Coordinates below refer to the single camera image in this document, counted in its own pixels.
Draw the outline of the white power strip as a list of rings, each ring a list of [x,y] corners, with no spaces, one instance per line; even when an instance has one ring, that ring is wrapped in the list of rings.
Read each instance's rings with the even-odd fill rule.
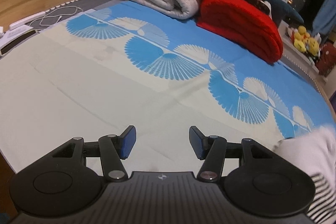
[[[35,19],[39,19],[43,16],[46,15],[46,12],[45,11],[41,11],[41,12],[38,12],[36,14],[33,14],[33,15],[30,15],[30,16],[27,16],[23,19],[20,19],[12,24],[9,25],[9,30],[12,31],[22,25],[25,25],[26,23],[29,23],[29,22],[32,22],[33,20]]]

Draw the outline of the yellow plush toys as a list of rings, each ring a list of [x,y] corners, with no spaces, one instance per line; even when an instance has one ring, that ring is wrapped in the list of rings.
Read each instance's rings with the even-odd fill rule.
[[[311,57],[318,57],[319,43],[315,37],[307,31],[305,26],[298,26],[291,29],[290,38],[294,47],[301,53],[307,54]]]

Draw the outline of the red folded blanket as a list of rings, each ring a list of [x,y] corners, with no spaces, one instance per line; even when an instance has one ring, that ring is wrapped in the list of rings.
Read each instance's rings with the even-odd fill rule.
[[[268,64],[282,57],[276,24],[244,0],[202,0],[197,26],[237,43]]]

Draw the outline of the striped white hooded garment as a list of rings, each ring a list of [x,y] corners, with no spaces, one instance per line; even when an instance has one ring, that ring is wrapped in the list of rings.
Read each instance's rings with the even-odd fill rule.
[[[273,151],[313,180],[315,196],[307,216],[314,223],[335,223],[335,128],[321,126],[283,139]]]

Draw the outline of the dark red plush toy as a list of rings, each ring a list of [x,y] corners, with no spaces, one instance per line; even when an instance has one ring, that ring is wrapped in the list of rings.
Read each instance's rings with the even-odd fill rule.
[[[315,64],[319,70],[319,74],[327,77],[333,70],[336,63],[336,48],[332,43],[325,43],[320,48],[320,58]]]

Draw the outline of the blue white patterned bedsheet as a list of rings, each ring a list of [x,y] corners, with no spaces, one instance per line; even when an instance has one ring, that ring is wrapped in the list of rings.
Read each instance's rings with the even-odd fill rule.
[[[129,125],[125,167],[197,171],[197,126],[266,147],[333,124],[323,97],[281,62],[267,64],[195,21],[123,1],[61,22],[1,59],[1,152],[20,171],[73,137]]]

